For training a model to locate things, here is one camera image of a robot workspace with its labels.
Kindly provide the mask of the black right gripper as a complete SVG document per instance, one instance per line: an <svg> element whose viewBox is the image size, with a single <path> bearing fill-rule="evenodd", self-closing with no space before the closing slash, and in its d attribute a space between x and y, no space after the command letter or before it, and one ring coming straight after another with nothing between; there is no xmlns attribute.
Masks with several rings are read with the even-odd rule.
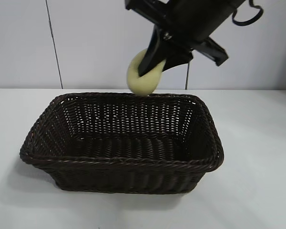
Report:
<svg viewBox="0 0 286 229"><path fill-rule="evenodd" d="M163 71L188 64L194 50L217 66L228 59L210 35L243 4L241 0L127 0L133 10L154 24L138 73L143 76L165 60Z"/></svg>

